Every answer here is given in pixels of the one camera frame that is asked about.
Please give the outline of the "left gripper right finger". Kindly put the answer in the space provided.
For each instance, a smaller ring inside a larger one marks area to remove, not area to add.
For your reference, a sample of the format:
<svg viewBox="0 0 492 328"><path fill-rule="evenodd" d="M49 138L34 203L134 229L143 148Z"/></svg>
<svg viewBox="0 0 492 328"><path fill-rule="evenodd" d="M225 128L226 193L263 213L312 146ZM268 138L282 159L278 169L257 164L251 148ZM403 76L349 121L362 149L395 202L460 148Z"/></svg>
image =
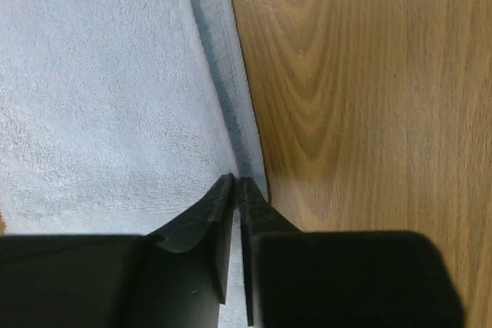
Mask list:
<svg viewBox="0 0 492 328"><path fill-rule="evenodd" d="M255 327L302 327L308 266L306 234L263 198L256 183L237 184L241 216L244 288L248 323Z"/></svg>

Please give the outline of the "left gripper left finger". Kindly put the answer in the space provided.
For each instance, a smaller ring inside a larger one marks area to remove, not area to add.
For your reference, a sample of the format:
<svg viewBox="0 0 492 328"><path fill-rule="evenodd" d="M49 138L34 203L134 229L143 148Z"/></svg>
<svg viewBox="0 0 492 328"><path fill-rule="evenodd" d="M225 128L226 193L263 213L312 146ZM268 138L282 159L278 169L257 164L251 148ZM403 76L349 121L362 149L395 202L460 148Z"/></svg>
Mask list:
<svg viewBox="0 0 492 328"><path fill-rule="evenodd" d="M145 322L216 327L224 304L234 213L234 176L222 175L190 208L151 234Z"/></svg>

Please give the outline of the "light blue towel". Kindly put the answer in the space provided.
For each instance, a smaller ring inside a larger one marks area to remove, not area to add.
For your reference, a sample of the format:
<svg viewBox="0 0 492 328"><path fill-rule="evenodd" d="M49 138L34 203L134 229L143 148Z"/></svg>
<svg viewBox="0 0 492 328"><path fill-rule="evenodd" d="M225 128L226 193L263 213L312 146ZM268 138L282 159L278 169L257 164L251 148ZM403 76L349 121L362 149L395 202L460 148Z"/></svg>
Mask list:
<svg viewBox="0 0 492 328"><path fill-rule="evenodd" d="M266 188L231 0L1 0L1 218L147 234L223 174Z"/></svg>

